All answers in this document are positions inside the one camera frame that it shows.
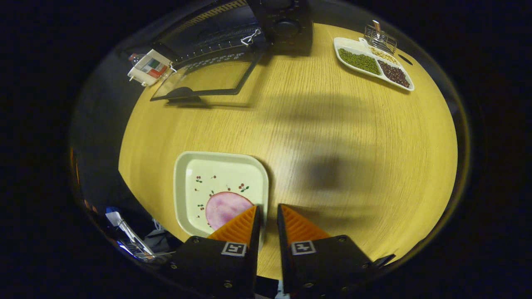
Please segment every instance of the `black background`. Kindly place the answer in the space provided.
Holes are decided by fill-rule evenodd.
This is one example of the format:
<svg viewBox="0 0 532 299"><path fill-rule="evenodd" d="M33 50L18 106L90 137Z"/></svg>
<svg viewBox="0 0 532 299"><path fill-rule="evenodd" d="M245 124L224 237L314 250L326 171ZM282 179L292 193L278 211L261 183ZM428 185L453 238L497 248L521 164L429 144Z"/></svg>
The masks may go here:
<svg viewBox="0 0 532 299"><path fill-rule="evenodd" d="M64 153L74 98L93 67L120 40L180 5L26 2L4 10L4 70L10 75L4 81L5 144L18 158L7 159L15 163L5 170L15 178L5 189L6 201L15 203L6 207L3 234L6 297L178 296L115 251L73 204ZM529 65L522 33L530 2L358 5L401 28L455 79L475 115L480 162L466 200L440 236L360 290L361 297L513 297L528 291L523 183L530 176Z"/></svg>

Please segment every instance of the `ham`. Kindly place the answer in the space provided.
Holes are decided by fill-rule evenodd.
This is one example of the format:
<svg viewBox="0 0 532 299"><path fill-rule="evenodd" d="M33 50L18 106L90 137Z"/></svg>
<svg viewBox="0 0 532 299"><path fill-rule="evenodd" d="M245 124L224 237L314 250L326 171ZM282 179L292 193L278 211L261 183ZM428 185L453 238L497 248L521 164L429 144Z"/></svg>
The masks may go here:
<svg viewBox="0 0 532 299"><path fill-rule="evenodd" d="M205 207L205 217L212 229L217 230L253 204L233 192L220 192L211 196Z"/></svg>

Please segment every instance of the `yellow table surface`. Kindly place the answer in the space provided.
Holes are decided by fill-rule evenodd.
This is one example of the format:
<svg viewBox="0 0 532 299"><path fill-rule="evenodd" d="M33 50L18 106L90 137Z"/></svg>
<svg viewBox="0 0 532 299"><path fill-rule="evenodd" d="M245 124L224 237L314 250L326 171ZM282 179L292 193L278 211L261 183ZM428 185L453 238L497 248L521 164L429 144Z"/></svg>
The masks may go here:
<svg viewBox="0 0 532 299"><path fill-rule="evenodd" d="M185 241L173 203L173 167L183 151L247 154L270 179L268 224L257 274L281 279L277 205L291 205L330 235L346 234L374 260L398 259L442 215L454 185L456 134L429 74L397 50L413 92L352 71L333 39L359 32L314 24L307 57L272 56L234 96L207 102L247 109L187 109L150 102L147 87L131 114L119 171L143 207ZM413 65L400 60L408 58Z"/></svg>

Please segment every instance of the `white plate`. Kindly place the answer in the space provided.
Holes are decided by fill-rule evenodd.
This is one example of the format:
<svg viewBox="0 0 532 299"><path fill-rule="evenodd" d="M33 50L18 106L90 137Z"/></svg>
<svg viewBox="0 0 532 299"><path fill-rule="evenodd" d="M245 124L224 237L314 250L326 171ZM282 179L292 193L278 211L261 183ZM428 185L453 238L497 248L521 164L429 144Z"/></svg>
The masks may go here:
<svg viewBox="0 0 532 299"><path fill-rule="evenodd" d="M207 201L213 194L234 192L259 206L263 216L260 250L268 214L269 183L266 169L257 159L239 154L183 152L176 159L173 185L177 222L192 236L207 237L214 232L205 217Z"/></svg>
<svg viewBox="0 0 532 299"><path fill-rule="evenodd" d="M354 45L354 43L359 43L359 42L350 39L350 41L352 41L353 43L346 43L346 42L345 42L346 39L347 39L347 38L343 38L343 37L336 37L336 38L334 39L334 50L335 50L335 52L336 52L336 57L337 57L337 58L338 58L338 59L339 59L339 60L340 60L340 61L341 61L346 67L348 67L348 68L350 68L350 69L352 69L352 70L355 70L355 71L357 71L357 72L364 73L364 74L366 74L366 75L368 75L368 76L379 77L379 78L380 78L380 75L374 74L374 73L372 73L372 72L368 72L368 71L363 70L363 69L359 69L359 68L357 68L357 67L354 67L354 66L350 65L348 62L344 61L344 60L340 57L340 54L338 53L338 50L340 50L340 49L344 49L344 50L346 50L346 51L348 51L348 52L351 52L351 53L353 53L353 54L356 54L356 55L360 55L360 54L362 54L362 55L366 55L366 56L368 56L368 57L370 57L370 58L375 59L375 56L374 56L373 54L371 54L370 51L369 51L368 49L366 49L367 52L363 52L363 51L359 51L359 50L357 50L357 49L355 49L355 48L350 47L350 45Z"/></svg>
<svg viewBox="0 0 532 299"><path fill-rule="evenodd" d="M334 48L335 48L335 52L336 52L336 57L344 64L346 65L348 68L352 69L352 70L355 70L357 72L360 72L360 73L364 73L368 76L372 76L372 77L377 77L379 79L382 79L392 85L395 85L399 88L402 88L402 89L406 89L406 90L409 90L409 91L413 91L414 90L414 83L412 82L412 79L410 78L410 76L408 75L408 72L404 69L404 67L402 65L397 65L397 64L394 64L386 59L382 59L380 57L378 57L377 55L374 55L371 50L369 50L369 45L368 43L366 42L365 39L363 38L359 38L360 41L356 41L356 40L352 40L352 39L348 39L348 38L343 38L343 37L335 37L334 39ZM376 60L376 64L379 66L379 71L380 71L380 74L379 75L376 75L372 72L368 72L368 71L365 71L363 69L359 69L357 67L354 67L352 65L350 65L349 63L347 63L346 61L344 61L341 57L340 57L340 54L338 53L338 50L339 49L344 49L346 51L349 51L353 54L357 54L357 55L360 55L360 54L363 54L363 55L366 55L366 56L369 56L373 59ZM405 78L407 80L407 82L410 84L410 87L404 87L402 86L401 84L397 84L393 81L391 81L390 79L388 79L388 77L386 77L386 75L384 75L383 73L383 69L380 67L380 64L377 62L377 60L381 60L383 61L384 63L387 63L393 67L396 67L396 68L400 68L401 71L404 72L405 74Z"/></svg>
<svg viewBox="0 0 532 299"><path fill-rule="evenodd" d="M397 65L395 63L389 62L388 60L380 58L380 57L378 57L376 55L375 55L375 59L377 59L377 61L380 60L380 61L382 61L382 62L384 62L384 63L386 63L386 64L388 64L388 65L390 65L392 67L400 68L403 71L403 73L404 73L406 82L408 82L410 84L410 86L408 88L406 88L406 87L402 86L401 84L395 83L395 82L391 81L390 79L388 79L388 77L386 77L386 75L384 74L382 67L377 62L377 64L379 64L380 71L382 72L383 76L385 77L385 81L388 81L388 83L390 83L392 85L395 85L397 87L401 87L401 88L406 89L406 90L410 90L410 91L414 90L414 83L412 83L412 79L410 79L410 76L408 75L408 73L404 70L404 68L401 65Z"/></svg>

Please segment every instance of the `dish rack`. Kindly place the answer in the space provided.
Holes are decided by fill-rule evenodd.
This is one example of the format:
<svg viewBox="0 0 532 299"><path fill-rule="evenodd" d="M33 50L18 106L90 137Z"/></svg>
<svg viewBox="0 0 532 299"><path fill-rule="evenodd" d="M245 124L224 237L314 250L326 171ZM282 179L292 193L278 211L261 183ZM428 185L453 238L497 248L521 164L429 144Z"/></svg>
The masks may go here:
<svg viewBox="0 0 532 299"><path fill-rule="evenodd" d="M364 38L371 46L390 54L395 53L397 40L380 29L380 23L373 20L373 26L368 24L364 29Z"/></svg>

